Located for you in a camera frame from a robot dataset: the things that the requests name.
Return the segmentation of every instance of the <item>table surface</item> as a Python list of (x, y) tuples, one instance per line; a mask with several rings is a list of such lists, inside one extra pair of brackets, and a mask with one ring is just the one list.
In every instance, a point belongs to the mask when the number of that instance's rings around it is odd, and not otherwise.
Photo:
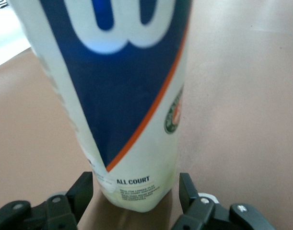
[[(293, 0), (194, 1), (178, 172), (224, 207), (255, 206), (293, 230)], [(39, 61), (0, 66), (0, 207), (36, 206), (91, 168)], [(168, 230), (178, 183), (148, 213), (110, 204), (94, 181), (81, 230)]]

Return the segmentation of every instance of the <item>orange stripe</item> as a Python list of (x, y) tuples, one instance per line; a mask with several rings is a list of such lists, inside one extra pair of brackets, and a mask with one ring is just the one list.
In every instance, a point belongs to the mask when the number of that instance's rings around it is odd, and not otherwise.
[(172, 64), (172, 67), (171, 67), (166, 79), (164, 80), (164, 83), (163, 83), (163, 85), (162, 85), (157, 97), (155, 98), (155, 101), (151, 105), (149, 111), (147, 112), (147, 114), (143, 118), (142, 122), (140, 123), (140, 125), (138, 126), (136, 131), (131, 136), (131, 138), (128, 140), (128, 142), (125, 144), (125, 146), (121, 149), (121, 151), (117, 154), (117, 156), (107, 166), (106, 169), (107, 169), (108, 172), (111, 171), (114, 168), (114, 166), (117, 165), (117, 163), (119, 163), (119, 161), (125, 156), (125, 154), (133, 146), (133, 144), (139, 138), (139, 136), (141, 135), (141, 133), (143, 132), (143, 130), (145, 129), (145, 127), (149, 123), (150, 119), (152, 118), (153, 114), (155, 113), (158, 105), (160, 104), (160, 102), (161, 102), (161, 100), (162, 100), (162, 98), (163, 98), (163, 96), (164, 96), (164, 94), (166, 92), (167, 87), (169, 86), (169, 84), (170, 84), (170, 82), (171, 82), (171, 80), (172, 80), (172, 78), (174, 76), (174, 73), (176, 71), (178, 63), (180, 61), (182, 51), (183, 51), (185, 41), (186, 41), (187, 32), (188, 32), (188, 23), (186, 25), (185, 33), (184, 33), (184, 36), (182, 38), (181, 45), (180, 45), (180, 48), (178, 50), (178, 53), (176, 54), (176, 58), (174, 60), (174, 63)]

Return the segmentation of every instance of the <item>roland garros logo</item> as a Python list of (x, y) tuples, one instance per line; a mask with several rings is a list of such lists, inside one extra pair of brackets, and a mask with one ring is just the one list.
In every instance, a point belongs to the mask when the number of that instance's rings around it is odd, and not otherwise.
[(183, 88), (179, 91), (166, 115), (164, 129), (168, 134), (174, 133), (178, 127), (181, 116), (182, 93)]

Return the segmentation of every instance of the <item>screw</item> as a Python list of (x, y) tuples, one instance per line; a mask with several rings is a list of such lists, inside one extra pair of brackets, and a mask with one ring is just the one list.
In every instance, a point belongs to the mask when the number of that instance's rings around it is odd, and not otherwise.
[(209, 200), (206, 199), (206, 198), (201, 198), (200, 201), (201, 201), (203, 204), (209, 204)]
[(20, 209), (20, 208), (22, 208), (22, 207), (23, 207), (22, 204), (17, 204), (17, 205), (14, 205), (14, 206), (13, 206), (13, 210), (18, 210), (18, 209)]
[(61, 200), (60, 197), (55, 197), (55, 198), (52, 199), (52, 202), (53, 203), (58, 203), (60, 200)]
[(237, 209), (240, 211), (240, 212), (247, 212), (247, 208), (243, 205), (237, 205)]

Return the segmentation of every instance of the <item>blue label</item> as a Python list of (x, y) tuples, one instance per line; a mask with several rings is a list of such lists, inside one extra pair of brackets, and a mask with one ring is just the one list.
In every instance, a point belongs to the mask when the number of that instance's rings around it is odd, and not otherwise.
[[(151, 20), (155, 3), (140, 1), (142, 23)], [(185, 33), (191, 0), (176, 1), (170, 26), (159, 43), (140, 48), (128, 42), (112, 54), (96, 53), (81, 42), (64, 1), (41, 0), (41, 4), (108, 166), (135, 132), (163, 85)], [(93, 6), (98, 26), (111, 29), (115, 22), (110, 1), (93, 0)]]

